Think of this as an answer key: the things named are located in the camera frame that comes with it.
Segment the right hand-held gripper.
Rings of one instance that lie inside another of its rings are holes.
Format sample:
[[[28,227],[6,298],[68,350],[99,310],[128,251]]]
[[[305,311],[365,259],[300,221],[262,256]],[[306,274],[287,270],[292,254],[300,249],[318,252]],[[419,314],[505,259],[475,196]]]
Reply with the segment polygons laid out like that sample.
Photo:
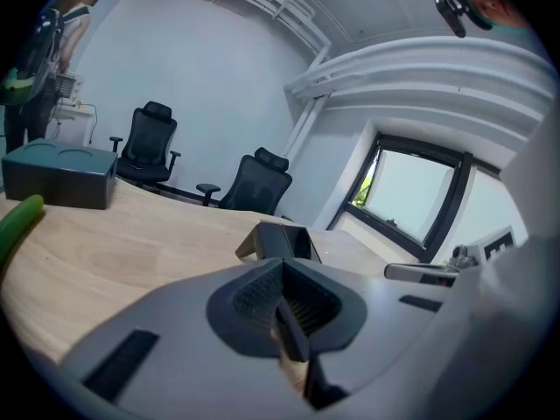
[[[453,270],[423,263],[391,263],[385,267],[384,277],[419,284],[453,284],[461,270],[483,266],[515,245],[514,231],[499,229],[470,244],[456,246],[450,257]]]

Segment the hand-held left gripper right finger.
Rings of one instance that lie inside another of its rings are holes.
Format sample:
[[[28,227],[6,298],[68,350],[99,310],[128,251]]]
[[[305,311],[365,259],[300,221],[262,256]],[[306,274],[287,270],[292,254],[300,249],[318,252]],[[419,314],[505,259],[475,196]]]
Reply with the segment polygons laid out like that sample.
[[[314,409],[322,410],[349,396],[358,382],[379,376],[424,330],[454,283],[404,282],[323,265],[314,269],[349,287],[367,306],[365,323],[340,351],[296,360],[292,339],[282,337],[287,377]]]

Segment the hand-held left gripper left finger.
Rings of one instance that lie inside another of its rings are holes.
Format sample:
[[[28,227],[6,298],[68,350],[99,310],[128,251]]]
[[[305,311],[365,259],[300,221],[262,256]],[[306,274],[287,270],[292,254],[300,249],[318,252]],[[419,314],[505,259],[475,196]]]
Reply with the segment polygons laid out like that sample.
[[[83,382],[131,332],[157,343],[117,407],[146,419],[310,419],[278,359],[252,358],[227,346],[207,321],[207,300],[222,285],[272,262],[246,263],[150,291],[85,334],[61,366]]]

